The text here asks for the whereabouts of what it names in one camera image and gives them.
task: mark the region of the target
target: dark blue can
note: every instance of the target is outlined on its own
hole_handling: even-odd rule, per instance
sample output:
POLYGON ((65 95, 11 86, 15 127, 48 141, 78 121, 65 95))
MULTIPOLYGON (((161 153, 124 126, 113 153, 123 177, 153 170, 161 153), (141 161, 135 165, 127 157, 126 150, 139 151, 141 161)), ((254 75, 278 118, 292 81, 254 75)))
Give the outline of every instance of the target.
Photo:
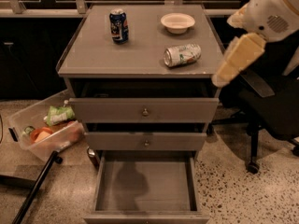
POLYGON ((121 44, 129 39, 127 15, 121 8, 110 12, 111 34, 115 43, 121 44))

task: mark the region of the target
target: can lid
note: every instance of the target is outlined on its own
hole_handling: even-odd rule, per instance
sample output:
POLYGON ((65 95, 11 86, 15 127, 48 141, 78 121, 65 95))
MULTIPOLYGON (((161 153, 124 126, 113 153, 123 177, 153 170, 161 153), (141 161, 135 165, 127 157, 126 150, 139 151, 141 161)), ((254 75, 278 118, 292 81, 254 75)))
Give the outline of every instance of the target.
POLYGON ((164 53, 164 63, 167 65, 167 66, 170 66, 171 65, 171 55, 170 55, 170 52, 169 50, 167 49, 164 53))
POLYGON ((123 13, 123 10, 121 8, 116 8, 116 9, 111 10, 110 13, 113 15, 120 15, 123 13))

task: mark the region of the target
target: black cabinet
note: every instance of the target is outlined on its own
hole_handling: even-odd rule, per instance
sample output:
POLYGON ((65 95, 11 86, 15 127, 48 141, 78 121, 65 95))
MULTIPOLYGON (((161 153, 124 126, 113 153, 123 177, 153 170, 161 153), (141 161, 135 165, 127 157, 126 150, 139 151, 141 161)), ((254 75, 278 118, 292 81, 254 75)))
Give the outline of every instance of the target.
POLYGON ((43 99, 65 89, 55 67, 81 19, 1 19, 0 99, 43 99))

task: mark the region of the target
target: chair seat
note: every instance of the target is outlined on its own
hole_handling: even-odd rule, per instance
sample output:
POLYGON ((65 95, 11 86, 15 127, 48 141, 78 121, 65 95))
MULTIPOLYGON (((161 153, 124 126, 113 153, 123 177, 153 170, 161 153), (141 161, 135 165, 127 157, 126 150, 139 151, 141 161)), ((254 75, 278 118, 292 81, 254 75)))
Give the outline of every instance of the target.
POLYGON ((262 126, 276 139, 290 140, 299 136, 299 80, 291 77, 265 79, 275 95, 261 98, 243 89, 239 101, 249 114, 259 118, 262 126))

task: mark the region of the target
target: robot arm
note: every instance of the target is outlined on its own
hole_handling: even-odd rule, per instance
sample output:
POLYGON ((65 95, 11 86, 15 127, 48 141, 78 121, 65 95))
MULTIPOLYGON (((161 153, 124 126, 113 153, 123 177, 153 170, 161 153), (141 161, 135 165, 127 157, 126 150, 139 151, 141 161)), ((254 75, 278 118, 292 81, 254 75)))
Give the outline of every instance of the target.
POLYGON ((263 53, 267 42, 283 40, 299 29, 299 0, 250 0, 229 19, 248 34, 235 37, 212 77, 217 87, 230 83, 263 53))

